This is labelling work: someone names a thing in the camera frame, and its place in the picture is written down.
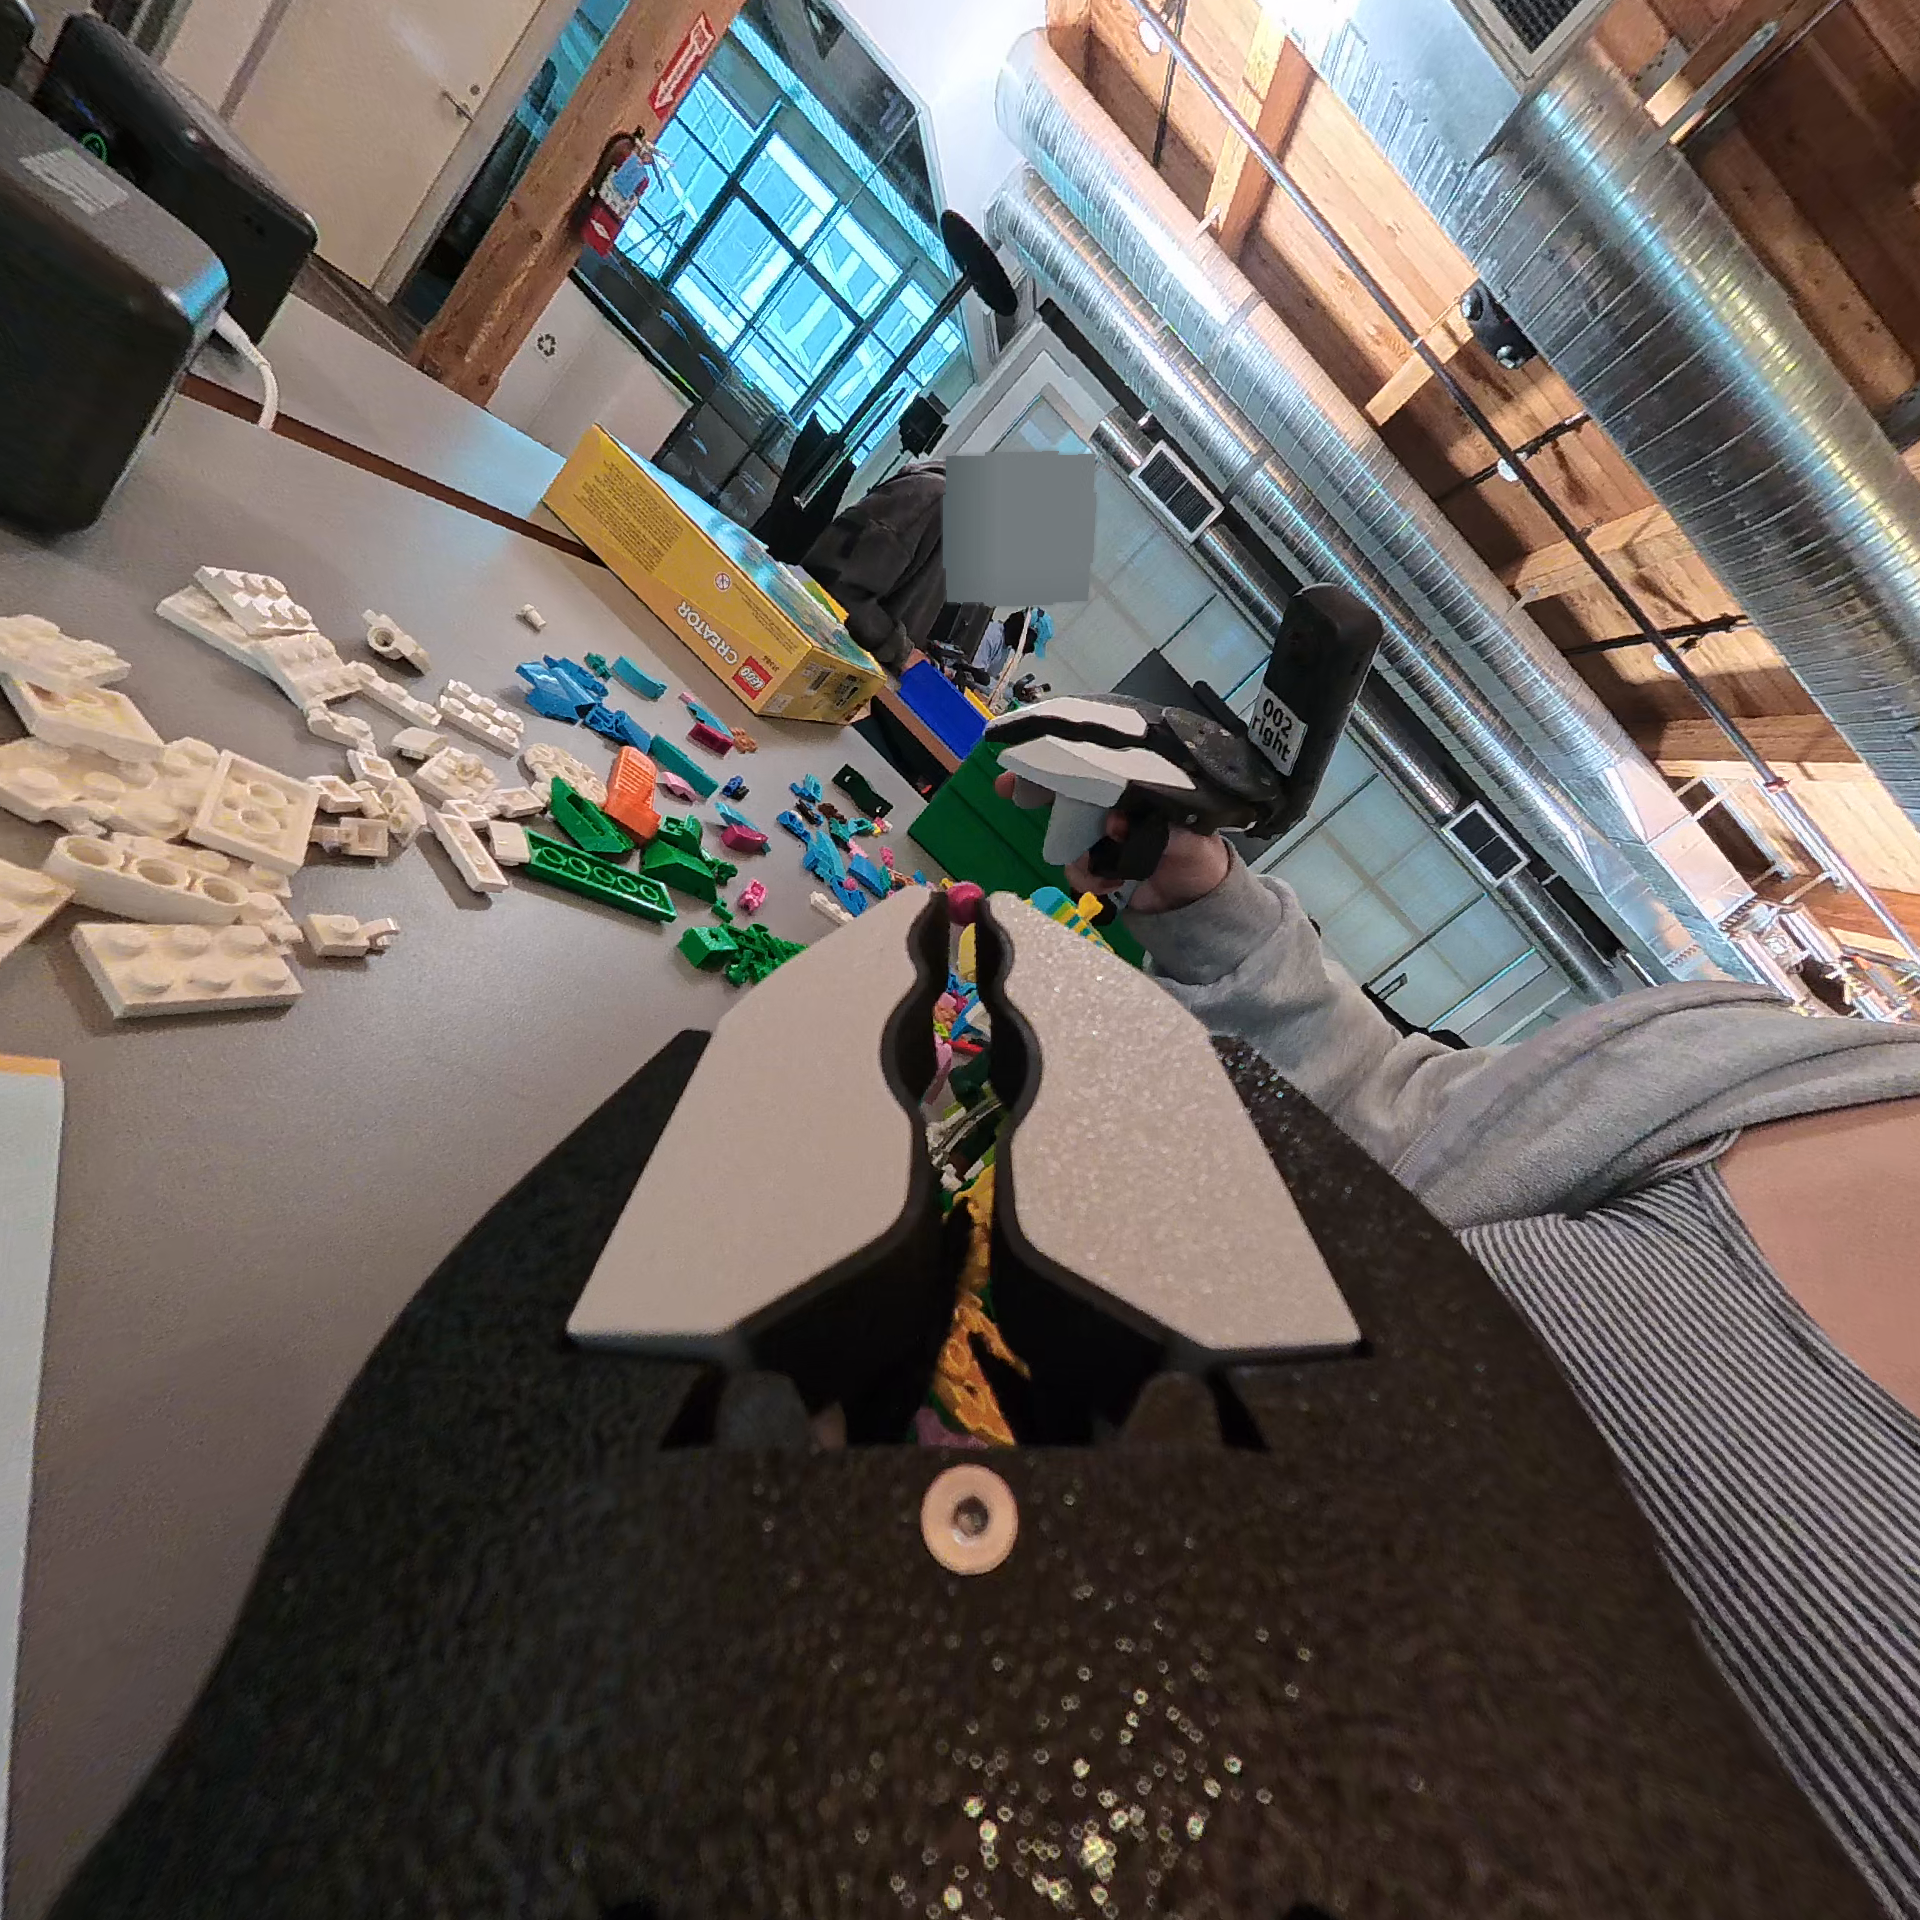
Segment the person's right forearm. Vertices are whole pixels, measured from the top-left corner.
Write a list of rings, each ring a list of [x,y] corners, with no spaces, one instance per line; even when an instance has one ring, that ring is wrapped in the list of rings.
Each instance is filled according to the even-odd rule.
[[[1148,971],[1211,1036],[1255,1050],[1383,1168],[1396,1166],[1469,1078],[1495,1060],[1405,1036],[1328,958],[1303,902],[1220,842],[1220,875],[1178,899],[1162,870],[1122,921]]]

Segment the grey desk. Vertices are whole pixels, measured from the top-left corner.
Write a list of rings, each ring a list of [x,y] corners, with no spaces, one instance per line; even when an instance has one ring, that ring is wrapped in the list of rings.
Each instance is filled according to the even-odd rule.
[[[164,435],[175,468],[195,473],[195,492],[243,549],[260,541],[285,558],[295,545],[343,539],[449,556],[504,545],[591,561],[543,507],[559,453],[301,299],[282,308],[263,357],[280,382],[273,428],[256,426],[259,369],[216,341]]]
[[[340,762],[249,667],[156,617],[200,565],[263,569],[351,642],[379,610],[432,684],[524,708],[515,665],[631,656],[757,734],[752,793],[861,765],[769,722],[603,568],[248,418],[179,401],[108,514],[4,530],[4,610],[114,646],[159,731],[285,776]],[[227,1641],[308,1449],[468,1228],[728,987],[675,934],[516,880],[483,899],[432,834],[319,860],[295,909],[396,918],[363,964],[301,964],[277,1012],[116,1021],[77,915],[4,962],[4,1053],[57,1060],[65,1136],[17,1665],[7,1912],[39,1916]]]

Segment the blue plastic bin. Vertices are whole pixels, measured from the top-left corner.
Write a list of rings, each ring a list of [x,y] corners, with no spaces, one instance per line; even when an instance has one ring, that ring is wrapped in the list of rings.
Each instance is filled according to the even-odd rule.
[[[901,675],[899,700],[959,762],[971,755],[991,725],[991,715],[925,659]]]

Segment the large framed window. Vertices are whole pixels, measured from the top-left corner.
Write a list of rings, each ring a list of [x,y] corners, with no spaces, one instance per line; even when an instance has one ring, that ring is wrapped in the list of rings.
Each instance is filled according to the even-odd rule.
[[[922,112],[842,5],[751,2],[656,137],[656,177],[575,280],[693,409],[666,467],[767,489],[851,420],[953,284]]]

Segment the pile of white bricks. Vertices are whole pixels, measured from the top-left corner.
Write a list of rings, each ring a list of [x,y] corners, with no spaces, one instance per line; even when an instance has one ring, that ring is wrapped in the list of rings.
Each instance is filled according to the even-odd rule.
[[[297,953],[368,961],[396,918],[312,909],[312,854],[389,864],[420,838],[490,900],[536,864],[536,826],[584,818],[609,779],[528,738],[522,715],[466,682],[429,700],[393,677],[425,650],[363,613],[368,656],[346,656],[285,586],[200,568],[159,609],[175,634],[244,667],[337,755],[283,773],[202,737],[162,737],[131,700],[132,662],[44,616],[4,617],[4,816],[56,832],[39,866],[4,860],[4,958],[61,913],[113,1019],[273,1012],[304,993]]]

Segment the group of green bricks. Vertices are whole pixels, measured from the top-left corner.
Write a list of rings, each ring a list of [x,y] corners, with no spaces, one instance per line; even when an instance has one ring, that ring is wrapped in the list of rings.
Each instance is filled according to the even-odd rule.
[[[641,842],[563,777],[548,779],[547,800],[559,832],[528,830],[525,877],[635,921],[680,925],[684,962],[738,989],[804,950],[725,899],[737,866],[704,850],[704,830],[691,816],[666,816]]]

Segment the person's striped shirt torso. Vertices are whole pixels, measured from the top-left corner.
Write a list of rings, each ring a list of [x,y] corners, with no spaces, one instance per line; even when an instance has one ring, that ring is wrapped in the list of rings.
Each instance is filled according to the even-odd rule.
[[[1295,1073],[1544,1334],[1721,1676],[1915,1916],[1915,1032],[1674,987],[1469,1052],[1363,1011]]]

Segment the person's right hand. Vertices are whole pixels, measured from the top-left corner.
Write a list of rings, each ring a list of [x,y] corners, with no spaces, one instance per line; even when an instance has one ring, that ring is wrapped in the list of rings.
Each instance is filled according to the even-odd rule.
[[[1124,913],[1164,916],[1207,900],[1237,868],[1237,853],[1217,832],[1171,828],[1159,864],[1143,880],[1135,880]]]

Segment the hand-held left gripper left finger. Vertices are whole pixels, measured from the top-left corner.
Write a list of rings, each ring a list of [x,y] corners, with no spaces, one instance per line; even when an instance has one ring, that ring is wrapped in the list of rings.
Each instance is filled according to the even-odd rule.
[[[851,1421],[912,1421],[953,1318],[922,1118],[947,976],[947,896],[907,888],[746,993],[568,1334],[784,1376]]]

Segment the heap of mixed colourful bricks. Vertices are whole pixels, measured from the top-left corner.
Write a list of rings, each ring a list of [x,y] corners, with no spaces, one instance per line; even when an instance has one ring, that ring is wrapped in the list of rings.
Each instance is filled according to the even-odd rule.
[[[1017,1440],[1017,1404],[1031,1382],[995,1304],[996,1160],[1009,1113],[993,1083],[993,1012],[985,1001],[976,913],[980,888],[947,885],[951,968],[932,1006],[935,1081],[923,1099],[929,1157],[956,1253],[951,1323],[932,1364],[922,1440],[995,1449]]]

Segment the black box-shaped device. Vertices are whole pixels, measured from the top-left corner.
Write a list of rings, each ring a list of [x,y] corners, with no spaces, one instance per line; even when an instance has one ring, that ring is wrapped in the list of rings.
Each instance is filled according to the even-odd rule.
[[[3,93],[3,518],[92,525],[227,310],[224,264]]]
[[[263,348],[320,229],[227,122],[96,14],[66,18],[33,105],[212,249]]]

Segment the long silver air duct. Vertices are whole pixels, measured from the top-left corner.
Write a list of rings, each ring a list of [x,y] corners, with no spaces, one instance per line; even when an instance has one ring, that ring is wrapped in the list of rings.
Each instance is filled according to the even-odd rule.
[[[1043,30],[995,105],[1024,170],[991,230],[1120,385],[1306,580],[1380,616],[1387,677],[1658,976],[1756,981],[1725,932],[1751,896],[1732,864]]]
[[[1232,298],[1227,350],[1194,353],[1028,168],[991,205],[991,234],[1301,580],[1380,616],[1395,686],[1583,902],[1669,974],[1688,925],[1616,779],[1644,760],[1265,301]]]

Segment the red fire extinguisher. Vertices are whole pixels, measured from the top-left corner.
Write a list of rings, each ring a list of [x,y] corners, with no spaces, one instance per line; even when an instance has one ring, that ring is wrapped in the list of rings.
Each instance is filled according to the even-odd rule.
[[[615,241],[656,178],[656,142],[642,132],[613,134],[577,205],[575,230],[584,249],[610,257]]]

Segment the white vent grille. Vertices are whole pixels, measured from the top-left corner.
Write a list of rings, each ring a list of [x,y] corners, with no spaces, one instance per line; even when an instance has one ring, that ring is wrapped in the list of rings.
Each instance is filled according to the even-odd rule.
[[[1130,484],[1187,545],[1199,545],[1226,513],[1226,504],[1211,484],[1162,438],[1148,443],[1145,454],[1130,473]]]
[[[1443,834],[1488,889],[1530,870],[1530,853],[1523,842],[1482,803],[1469,803],[1449,813],[1443,820]]]

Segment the yellow toy brick box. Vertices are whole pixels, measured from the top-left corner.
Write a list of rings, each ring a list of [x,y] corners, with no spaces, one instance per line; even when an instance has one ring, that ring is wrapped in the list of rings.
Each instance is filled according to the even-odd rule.
[[[844,726],[883,692],[883,665],[807,577],[603,426],[544,505],[754,714]]]

